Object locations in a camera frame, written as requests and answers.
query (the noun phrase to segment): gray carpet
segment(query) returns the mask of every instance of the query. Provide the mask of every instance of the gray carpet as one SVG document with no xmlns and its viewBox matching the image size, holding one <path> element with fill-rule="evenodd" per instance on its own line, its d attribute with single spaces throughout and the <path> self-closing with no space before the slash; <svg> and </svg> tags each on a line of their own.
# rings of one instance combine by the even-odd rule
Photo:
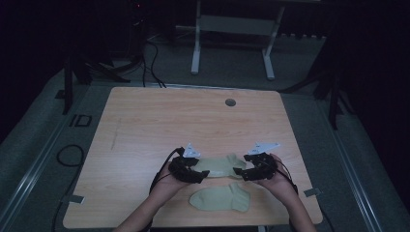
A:
<svg viewBox="0 0 410 232">
<path fill-rule="evenodd" d="M 175 44 L 161 43 L 161 37 L 151 41 L 159 48 L 154 72 L 169 87 L 173 84 L 277 90 L 302 80 L 314 60 L 323 41 L 316 39 L 295 40 L 279 38 L 272 54 L 277 79 L 265 77 L 260 51 L 237 46 L 217 47 L 213 35 L 207 35 L 203 45 L 199 75 L 190 74 L 192 40 L 185 34 Z M 153 60 L 155 49 L 147 46 L 148 63 Z M 142 69 L 124 74 L 132 80 L 129 86 L 141 86 Z M 153 81 L 148 74 L 147 81 Z M 54 99 L 63 88 L 62 73 L 53 77 L 44 87 L 27 114 L 15 127 L 0 147 L 1 206 L 2 210 L 12 196 L 31 163 L 43 153 L 48 153 L 46 164 L 9 231 L 50 231 L 59 206 L 59 200 L 75 176 L 75 167 L 65 167 L 56 160 L 57 153 L 69 144 L 81 146 L 88 151 L 95 129 L 103 112 L 108 93 L 114 83 L 104 77 L 95 77 L 92 86 L 74 85 L 75 101 L 71 113 L 61 114 L 63 101 Z M 361 208 L 357 203 L 357 192 L 351 188 L 340 158 L 340 138 L 344 151 L 353 163 L 366 191 L 372 209 L 379 219 L 383 231 L 408 231 L 410 217 L 397 197 L 382 164 L 380 163 L 360 121 L 342 111 L 337 116 L 338 131 L 331 130 L 326 113 L 328 102 L 316 101 L 312 96 L 314 84 L 292 95 L 282 95 L 296 139 L 314 187 L 323 191 L 318 201 L 336 231 L 379 231 L 366 225 Z M 70 127 L 74 114 L 91 115 L 88 128 Z M 79 152 L 67 150 L 65 161 L 78 162 Z M 63 205 L 56 218 L 59 231 L 70 231 L 62 226 L 67 205 Z M 270 231 L 290 231 L 287 225 L 274 226 Z M 318 231 L 330 231 L 327 220 L 317 225 Z M 75 231 L 110 231 L 90 229 Z M 189 231 L 240 231 L 238 228 L 197 228 Z M 257 231 L 257 228 L 242 228 L 241 231 Z"/>
</svg>

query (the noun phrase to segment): dark background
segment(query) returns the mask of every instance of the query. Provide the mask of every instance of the dark background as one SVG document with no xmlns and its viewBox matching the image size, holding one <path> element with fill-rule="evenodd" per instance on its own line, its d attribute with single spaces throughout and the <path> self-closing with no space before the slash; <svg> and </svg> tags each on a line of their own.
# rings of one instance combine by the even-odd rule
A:
<svg viewBox="0 0 410 232">
<path fill-rule="evenodd" d="M 270 16 L 259 5 L 263 1 L 253 7 L 235 1 L 236 8 L 232 1 L 214 2 L 204 11 Z M 152 3 L 149 23 L 170 40 L 175 25 L 194 25 L 195 1 Z M 387 0 L 323 3 L 288 4 L 280 33 L 327 37 L 314 70 L 327 70 L 341 62 L 341 89 L 348 94 L 409 209 L 409 4 Z M 128 55 L 130 12 L 125 0 L 5 0 L 0 4 L 1 141 L 48 80 L 63 68 L 71 48 L 99 62 Z"/>
</svg>

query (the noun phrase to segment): human arm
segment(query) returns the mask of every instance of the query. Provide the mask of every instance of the human arm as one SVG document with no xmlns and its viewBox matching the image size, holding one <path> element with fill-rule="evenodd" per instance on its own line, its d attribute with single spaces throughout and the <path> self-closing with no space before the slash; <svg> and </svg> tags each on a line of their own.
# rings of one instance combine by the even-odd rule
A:
<svg viewBox="0 0 410 232">
<path fill-rule="evenodd" d="M 276 155 L 271 154 L 278 164 L 278 171 L 286 175 L 283 169 L 281 160 Z M 266 188 L 277 200 L 279 200 L 285 207 L 289 214 L 290 221 L 299 232 L 316 231 L 313 222 L 308 215 L 303 202 L 299 198 L 298 193 L 293 189 L 289 180 L 276 173 L 271 180 L 258 180 L 256 184 Z"/>
<path fill-rule="evenodd" d="M 160 174 L 149 196 L 116 228 L 114 232 L 136 232 L 144 229 L 158 210 L 180 189 L 188 186 L 170 175 L 169 163 Z"/>
</svg>

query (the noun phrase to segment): table surface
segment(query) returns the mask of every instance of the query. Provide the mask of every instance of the table surface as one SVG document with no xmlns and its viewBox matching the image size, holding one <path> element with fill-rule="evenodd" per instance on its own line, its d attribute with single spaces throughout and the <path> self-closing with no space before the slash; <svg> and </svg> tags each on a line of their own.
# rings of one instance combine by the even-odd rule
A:
<svg viewBox="0 0 410 232">
<path fill-rule="evenodd" d="M 235 106 L 225 101 L 233 99 Z M 255 142 L 277 142 L 314 223 L 322 221 L 310 179 L 279 93 L 253 90 L 113 88 L 102 113 L 74 195 L 67 228 L 119 225 L 147 196 L 166 157 L 191 143 L 202 158 L 236 154 L 243 159 Z M 205 212 L 189 203 L 204 188 L 238 182 L 250 193 L 249 210 Z M 155 227 L 242 226 L 288 223 L 286 209 L 264 188 L 229 177 L 207 178 L 180 190 L 154 217 Z"/>
</svg>

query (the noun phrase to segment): metal leg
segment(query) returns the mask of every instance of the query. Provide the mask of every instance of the metal leg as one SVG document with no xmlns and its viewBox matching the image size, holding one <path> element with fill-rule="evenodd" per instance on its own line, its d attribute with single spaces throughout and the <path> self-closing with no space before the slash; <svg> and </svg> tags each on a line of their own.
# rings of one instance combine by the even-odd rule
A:
<svg viewBox="0 0 410 232">
<path fill-rule="evenodd" d="M 198 74 L 199 73 L 199 58 L 201 55 L 201 44 L 200 44 L 200 19 L 201 19 L 201 1 L 196 1 L 196 27 L 195 27 L 195 48 L 193 49 L 192 56 L 192 66 L 190 68 L 190 73 Z"/>
<path fill-rule="evenodd" d="M 269 41 L 269 44 L 266 48 L 262 49 L 262 56 L 263 56 L 263 62 L 265 64 L 266 77 L 269 80 L 275 79 L 274 69 L 272 68 L 271 51 L 272 51 L 272 47 L 274 46 L 275 38 L 277 37 L 277 34 L 278 34 L 278 29 L 280 26 L 281 18 L 283 16 L 283 12 L 284 12 L 284 7 L 281 7 L 279 10 L 275 25 L 272 28 L 272 34 L 271 34 L 271 39 Z"/>
</svg>

